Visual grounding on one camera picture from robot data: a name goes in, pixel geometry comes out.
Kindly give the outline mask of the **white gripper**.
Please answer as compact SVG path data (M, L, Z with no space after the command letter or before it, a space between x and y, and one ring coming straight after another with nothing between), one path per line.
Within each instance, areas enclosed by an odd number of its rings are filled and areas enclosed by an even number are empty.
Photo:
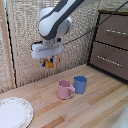
M39 41L31 45L32 57L34 59L43 59L48 56L54 56L62 52L63 44L61 38ZM45 67L45 60L41 60L42 67Z

